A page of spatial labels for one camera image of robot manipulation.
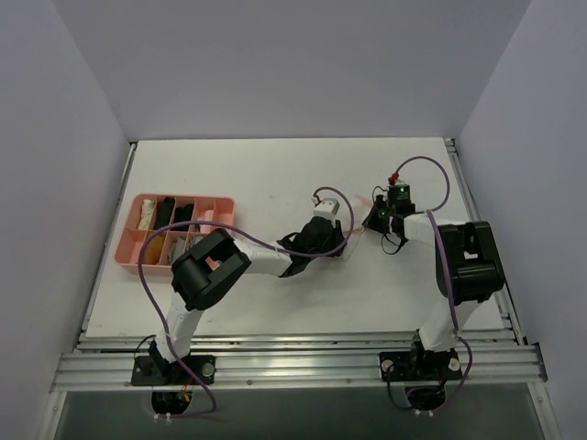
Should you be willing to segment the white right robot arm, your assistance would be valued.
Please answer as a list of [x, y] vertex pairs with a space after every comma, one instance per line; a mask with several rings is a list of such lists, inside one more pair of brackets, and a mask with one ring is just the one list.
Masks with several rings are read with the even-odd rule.
[[486, 221], [453, 222], [435, 218], [430, 210], [418, 212], [410, 185], [394, 179], [389, 180], [385, 195], [373, 198], [362, 225], [393, 244], [394, 255], [408, 242], [435, 251], [441, 297], [416, 332], [422, 346], [407, 356], [410, 372], [428, 378], [440, 367], [437, 352], [452, 349], [473, 312], [505, 284], [492, 228]]

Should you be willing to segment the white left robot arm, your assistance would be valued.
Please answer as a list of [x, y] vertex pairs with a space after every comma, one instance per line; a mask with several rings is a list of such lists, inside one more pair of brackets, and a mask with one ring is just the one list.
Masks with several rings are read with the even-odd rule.
[[205, 310], [215, 306], [245, 274], [290, 278], [316, 257], [340, 256], [345, 237], [341, 222], [313, 217], [267, 247], [252, 245], [216, 228], [172, 263], [172, 305], [166, 326], [150, 344], [152, 374], [164, 384], [178, 382], [185, 372], [191, 338]]

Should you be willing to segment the white underwear with pink trim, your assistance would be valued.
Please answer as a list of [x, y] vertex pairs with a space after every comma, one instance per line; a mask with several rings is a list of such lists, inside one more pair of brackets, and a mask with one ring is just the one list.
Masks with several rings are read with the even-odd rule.
[[340, 208], [337, 214], [337, 220], [340, 221], [343, 236], [346, 237], [351, 232], [347, 245], [345, 246], [339, 259], [341, 261], [348, 261], [360, 242], [361, 236], [365, 231], [363, 221], [367, 218], [372, 209], [372, 200], [362, 195], [354, 195], [350, 199], [350, 205], [354, 213], [354, 225], [350, 227], [350, 214], [347, 204], [340, 203]]

